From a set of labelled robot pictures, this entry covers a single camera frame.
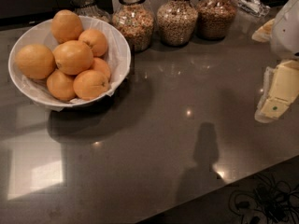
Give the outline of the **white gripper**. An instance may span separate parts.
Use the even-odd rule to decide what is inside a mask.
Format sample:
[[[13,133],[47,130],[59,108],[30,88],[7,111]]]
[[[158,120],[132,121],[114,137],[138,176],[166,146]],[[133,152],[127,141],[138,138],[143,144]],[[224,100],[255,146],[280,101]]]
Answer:
[[[251,38],[269,42],[271,50],[283,60],[263,75],[263,95],[255,119],[270,123],[281,118],[299,96],[299,0],[289,0],[272,19],[256,30]]]

